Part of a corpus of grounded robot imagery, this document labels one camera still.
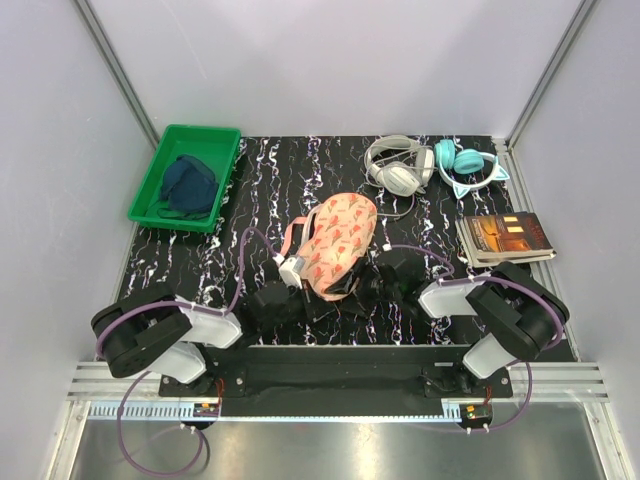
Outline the pink mesh laundry bag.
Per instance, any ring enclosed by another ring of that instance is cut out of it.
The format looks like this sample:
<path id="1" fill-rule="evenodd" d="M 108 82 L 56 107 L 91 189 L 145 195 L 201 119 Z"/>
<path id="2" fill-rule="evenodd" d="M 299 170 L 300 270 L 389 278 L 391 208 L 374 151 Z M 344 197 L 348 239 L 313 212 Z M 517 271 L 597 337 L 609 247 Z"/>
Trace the pink mesh laundry bag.
<path id="1" fill-rule="evenodd" d="M 279 266 L 291 256 L 304 258 L 302 287 L 325 301 L 342 300 L 348 295 L 327 296 L 325 290 L 366 260 L 376 225 L 373 201 L 353 192 L 335 194 L 289 224 L 275 260 Z"/>

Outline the navy blue bra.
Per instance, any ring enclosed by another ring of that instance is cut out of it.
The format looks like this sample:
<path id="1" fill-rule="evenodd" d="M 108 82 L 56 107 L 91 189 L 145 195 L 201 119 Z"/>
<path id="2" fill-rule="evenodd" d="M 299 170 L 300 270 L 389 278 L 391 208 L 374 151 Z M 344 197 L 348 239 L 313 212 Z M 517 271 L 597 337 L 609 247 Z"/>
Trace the navy blue bra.
<path id="1" fill-rule="evenodd" d="M 219 183 L 215 173 L 198 158 L 182 154 L 163 174 L 157 215 L 165 219 L 202 220 L 214 206 Z"/>

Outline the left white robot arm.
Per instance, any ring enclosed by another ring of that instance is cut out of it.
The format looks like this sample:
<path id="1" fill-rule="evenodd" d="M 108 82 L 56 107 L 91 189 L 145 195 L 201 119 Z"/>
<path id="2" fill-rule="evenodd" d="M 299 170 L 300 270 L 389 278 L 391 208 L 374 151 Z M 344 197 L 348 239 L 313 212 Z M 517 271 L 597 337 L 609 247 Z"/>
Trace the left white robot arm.
<path id="1" fill-rule="evenodd" d="M 307 285 L 297 289 L 271 281 L 230 307 L 212 308 L 190 302 L 159 282 L 99 311 L 91 328 L 97 356 L 114 378 L 149 371 L 203 396 L 216 382 L 207 347 L 246 348 L 278 327 L 316 323 L 336 311 Z"/>

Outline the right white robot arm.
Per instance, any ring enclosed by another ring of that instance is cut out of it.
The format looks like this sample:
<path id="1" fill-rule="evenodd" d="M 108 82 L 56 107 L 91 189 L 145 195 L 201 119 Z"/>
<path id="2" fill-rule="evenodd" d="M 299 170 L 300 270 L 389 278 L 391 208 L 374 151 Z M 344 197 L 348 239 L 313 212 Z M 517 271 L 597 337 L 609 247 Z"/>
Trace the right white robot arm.
<path id="1" fill-rule="evenodd" d="M 518 362 L 530 362 L 562 338 L 570 319 L 566 305 L 527 270 L 504 261 L 465 279 L 430 278 L 422 260 L 394 259 L 371 265 L 357 261 L 321 288 L 321 293 L 354 300 L 361 309 L 382 301 L 416 319 L 474 316 L 488 332 L 449 366 L 423 370 L 427 390 L 439 397 L 479 396 L 490 377 Z"/>

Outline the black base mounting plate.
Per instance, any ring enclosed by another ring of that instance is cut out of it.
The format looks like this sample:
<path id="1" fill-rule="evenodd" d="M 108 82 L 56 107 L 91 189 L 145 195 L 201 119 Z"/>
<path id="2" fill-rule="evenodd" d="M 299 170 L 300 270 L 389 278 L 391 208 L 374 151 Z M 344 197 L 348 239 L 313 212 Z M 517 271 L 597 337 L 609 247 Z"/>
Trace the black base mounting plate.
<path id="1" fill-rule="evenodd" d="M 513 395 L 499 369 L 482 380 L 463 369 L 464 346 L 250 347 L 206 350 L 209 377 L 221 380 L 227 398 L 263 392 L 406 391 L 427 398 L 493 399 Z"/>

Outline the white over-ear headphones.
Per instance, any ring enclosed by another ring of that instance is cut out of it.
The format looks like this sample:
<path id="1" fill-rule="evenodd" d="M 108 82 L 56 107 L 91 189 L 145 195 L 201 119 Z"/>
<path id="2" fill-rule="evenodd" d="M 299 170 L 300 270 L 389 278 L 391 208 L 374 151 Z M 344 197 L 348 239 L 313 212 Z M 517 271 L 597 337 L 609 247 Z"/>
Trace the white over-ear headphones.
<path id="1" fill-rule="evenodd" d="M 436 170 L 433 149 L 404 135 L 375 140 L 364 155 L 364 165 L 370 185 L 400 197 L 422 194 Z"/>

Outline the dark hardcover book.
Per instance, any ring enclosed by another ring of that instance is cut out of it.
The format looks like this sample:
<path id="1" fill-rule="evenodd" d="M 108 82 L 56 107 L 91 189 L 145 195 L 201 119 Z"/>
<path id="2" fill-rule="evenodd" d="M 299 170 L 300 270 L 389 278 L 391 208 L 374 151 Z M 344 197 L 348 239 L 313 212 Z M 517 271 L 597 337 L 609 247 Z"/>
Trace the dark hardcover book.
<path id="1" fill-rule="evenodd" d="M 464 216 L 455 223 L 469 264 L 494 267 L 546 261 L 556 256 L 535 213 Z"/>

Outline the teal cat-ear headphones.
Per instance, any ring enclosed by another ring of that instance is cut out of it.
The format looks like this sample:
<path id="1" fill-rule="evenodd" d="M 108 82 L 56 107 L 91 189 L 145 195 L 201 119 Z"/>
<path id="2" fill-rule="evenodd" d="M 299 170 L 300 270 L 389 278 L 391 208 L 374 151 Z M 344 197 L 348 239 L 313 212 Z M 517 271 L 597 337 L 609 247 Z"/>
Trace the teal cat-ear headphones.
<path id="1" fill-rule="evenodd" d="M 457 200 L 467 194 L 488 187 L 493 182 L 506 182 L 510 179 L 507 170 L 499 163 L 496 154 L 480 152 L 475 149 L 460 149 L 452 139 L 440 140 L 434 147 L 434 160 L 441 179 L 449 185 Z M 455 180 L 450 173 L 471 175 L 480 172 L 485 164 L 491 165 L 486 178 L 474 184 L 465 184 Z"/>

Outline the green plastic bin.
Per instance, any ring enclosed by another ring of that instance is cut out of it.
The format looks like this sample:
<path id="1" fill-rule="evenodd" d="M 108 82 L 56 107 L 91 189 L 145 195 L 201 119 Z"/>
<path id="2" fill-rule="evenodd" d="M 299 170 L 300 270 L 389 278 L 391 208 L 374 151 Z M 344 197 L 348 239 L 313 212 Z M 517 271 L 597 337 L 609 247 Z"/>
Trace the green plastic bin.
<path id="1" fill-rule="evenodd" d="M 171 124 L 166 127 L 145 177 L 129 208 L 128 218 L 148 228 L 211 233 L 218 220 L 222 199 L 239 153 L 241 132 L 237 128 Z M 179 155 L 201 160 L 214 173 L 219 189 L 210 215 L 202 220 L 160 218 L 157 209 L 165 170 Z"/>

